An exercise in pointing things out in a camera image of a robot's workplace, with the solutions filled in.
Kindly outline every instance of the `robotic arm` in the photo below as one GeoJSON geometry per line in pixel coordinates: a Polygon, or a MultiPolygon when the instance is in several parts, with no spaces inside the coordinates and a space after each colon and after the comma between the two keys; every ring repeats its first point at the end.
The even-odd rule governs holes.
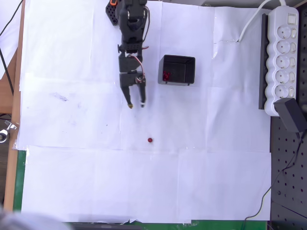
{"type": "Polygon", "coordinates": [[[145,40],[143,39],[143,34],[147,16],[150,15],[146,3],[147,0],[110,0],[106,6],[106,13],[109,19],[113,25],[119,24],[122,33],[121,45],[118,45],[118,52],[120,53],[118,57],[119,79],[120,87],[130,109],[133,108],[130,99],[130,86],[138,85],[141,95],[141,107],[145,106],[146,101],[145,74],[143,68],[142,72],[136,70],[137,67],[142,67],[142,45],[145,40]]]}

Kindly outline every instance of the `paper sheet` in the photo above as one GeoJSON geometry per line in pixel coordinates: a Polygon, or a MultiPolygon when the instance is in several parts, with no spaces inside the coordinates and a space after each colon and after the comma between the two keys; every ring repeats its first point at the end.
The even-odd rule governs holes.
{"type": "MultiPolygon", "coordinates": [[[[257,212],[270,186],[270,159],[257,152],[161,155],[30,146],[22,212],[69,222],[244,219],[257,212]]],[[[268,194],[255,219],[269,220],[270,201],[268,194]]]]}
{"type": "MultiPolygon", "coordinates": [[[[110,26],[109,18],[100,13],[103,3],[105,2],[96,2],[95,10],[99,12],[94,14],[91,71],[88,72],[86,81],[80,78],[69,80],[70,76],[76,74],[76,70],[67,68],[64,62],[62,67],[70,71],[70,74],[68,78],[61,80],[57,78],[58,75],[54,77],[54,70],[45,70],[44,74],[38,74],[38,71],[32,69],[30,64],[27,65],[29,67],[23,77],[26,79],[24,90],[27,93],[23,93],[22,99],[18,149],[26,149],[26,146],[34,145],[174,153],[185,149],[204,150],[207,104],[205,96],[207,90],[204,87],[206,79],[210,78],[213,51],[213,37],[205,34],[213,34],[213,8],[189,6],[184,10],[182,8],[184,5],[165,3],[162,9],[162,2],[148,2],[148,7],[151,9],[151,26],[145,45],[150,48],[143,52],[147,78],[147,105],[145,108],[140,108],[139,90],[137,86],[133,86],[130,94],[135,106],[131,110],[127,107],[118,82],[118,53],[115,49],[117,42],[120,41],[120,31],[118,27],[110,26]],[[198,23],[187,26],[182,21],[182,15],[177,14],[178,11],[183,11],[187,17],[197,17],[198,23]],[[204,20],[208,22],[208,26],[201,31],[196,30],[197,27],[202,26],[204,20]],[[161,24],[167,24],[162,32],[161,24]],[[187,31],[189,36],[193,34],[203,36],[205,40],[195,43],[197,46],[191,49],[188,45],[188,37],[179,36],[174,39],[173,34],[176,31],[174,28],[187,31]],[[178,46],[183,47],[181,48],[183,55],[197,58],[198,80],[193,87],[164,86],[157,83],[160,58],[166,53],[179,54],[178,46]],[[67,100],[55,99],[54,95],[57,94],[64,96],[67,100]],[[91,131],[85,131],[87,127],[90,127],[91,131]],[[32,131],[31,135],[26,134],[29,128],[32,131]],[[52,134],[52,130],[56,130],[57,135],[52,134]],[[79,130],[86,133],[83,141],[80,141],[79,130]],[[153,138],[154,143],[148,143],[148,138],[153,138]]],[[[86,11],[90,12],[92,5],[87,6],[86,11]]],[[[31,3],[31,8],[36,9],[35,4],[31,3]]],[[[42,40],[47,39],[43,34],[39,37],[42,40]]],[[[32,43],[34,47],[28,46],[27,57],[30,57],[32,53],[34,59],[31,62],[37,66],[45,66],[46,59],[35,57],[37,43],[32,43]]],[[[55,45],[57,40],[51,38],[48,46],[55,45]]],[[[62,51],[58,50],[56,55],[49,53],[46,58],[58,59],[61,52],[66,52],[65,47],[62,51]]],[[[79,56],[74,58],[76,62],[79,62],[79,56]]],[[[46,63],[46,65],[60,68],[59,65],[52,63],[46,63]]]]}
{"type": "MultiPolygon", "coordinates": [[[[12,18],[17,9],[20,0],[0,0],[0,33],[5,25],[12,18]]],[[[0,48],[4,57],[6,66],[9,65],[11,59],[16,52],[18,46],[19,27],[20,27],[21,6],[15,14],[11,23],[6,27],[5,31],[0,37],[0,48]]],[[[0,62],[0,79],[4,74],[4,66],[0,62]]]]}
{"type": "MultiPolygon", "coordinates": [[[[184,152],[179,156],[178,218],[243,220],[271,185],[271,154],[184,152]]],[[[253,220],[270,219],[270,192],[253,220]]]]}
{"type": "MultiPolygon", "coordinates": [[[[232,17],[247,17],[254,9],[219,11],[149,1],[152,20],[144,45],[150,48],[143,52],[147,105],[138,106],[139,91],[132,87],[130,110],[118,85],[120,31],[105,15],[107,1],[74,1],[75,13],[68,15],[74,19],[80,12],[80,28],[68,19],[62,26],[65,12],[45,1],[58,15],[50,25],[53,32],[67,29],[72,35],[65,42],[53,34],[45,37],[39,30],[52,20],[41,11],[44,1],[31,0],[29,12],[40,20],[32,22],[29,14],[34,26],[24,34],[29,45],[22,57],[18,147],[31,147],[23,211],[64,221],[163,223],[244,219],[256,213],[271,179],[270,117],[257,103],[261,16],[238,44],[225,42],[235,40],[244,26],[232,17]],[[186,17],[196,20],[188,23],[186,17]],[[227,26],[230,34],[215,31],[227,26]],[[78,54],[77,44],[83,44],[78,54]],[[164,54],[196,57],[195,84],[159,85],[164,54]],[[71,66],[61,62],[62,56],[71,58],[71,66]],[[48,181],[50,192],[42,186],[48,181]]],[[[270,194],[257,219],[267,220],[269,213],[270,194]]]]}
{"type": "Polygon", "coordinates": [[[89,77],[94,2],[31,0],[22,56],[25,73],[53,81],[89,77]]]}

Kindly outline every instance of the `power outlet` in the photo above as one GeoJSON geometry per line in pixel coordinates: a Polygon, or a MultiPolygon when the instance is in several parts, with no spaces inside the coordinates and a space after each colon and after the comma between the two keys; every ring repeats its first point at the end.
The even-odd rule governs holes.
{"type": "Polygon", "coordinates": [[[270,116],[279,116],[274,102],[281,98],[296,98],[297,33],[297,9],[279,6],[269,13],[268,86],[265,89],[267,101],[264,110],[270,116]]]}

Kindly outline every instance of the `pegboard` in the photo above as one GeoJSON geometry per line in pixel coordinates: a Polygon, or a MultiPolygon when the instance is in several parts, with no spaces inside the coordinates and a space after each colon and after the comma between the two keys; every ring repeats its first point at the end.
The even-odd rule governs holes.
{"type": "Polygon", "coordinates": [[[272,203],[271,205],[272,227],[276,230],[307,230],[306,218],[286,209],[285,207],[272,203]]]}
{"type": "MultiPolygon", "coordinates": [[[[307,4],[298,10],[296,98],[307,118],[307,4]]],[[[296,134],[288,132],[279,117],[272,117],[272,182],[296,154],[298,144],[296,134]]],[[[307,135],[303,139],[294,166],[277,178],[272,187],[271,198],[271,220],[274,229],[307,230],[307,135]]]]}
{"type": "MultiPolygon", "coordinates": [[[[299,139],[295,133],[287,132],[279,117],[272,117],[271,124],[273,182],[296,153],[299,139]]],[[[279,175],[272,187],[271,196],[272,202],[307,217],[307,135],[303,139],[295,165],[279,175]]]]}

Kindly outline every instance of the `black box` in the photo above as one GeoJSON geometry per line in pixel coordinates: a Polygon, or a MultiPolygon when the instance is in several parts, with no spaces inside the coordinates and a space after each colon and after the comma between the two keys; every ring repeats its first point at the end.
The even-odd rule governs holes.
{"type": "Polygon", "coordinates": [[[299,133],[307,129],[307,121],[294,98],[279,99],[274,107],[287,131],[299,133]]]}
{"type": "Polygon", "coordinates": [[[190,85],[195,79],[195,58],[164,55],[159,63],[158,83],[190,85]]]}

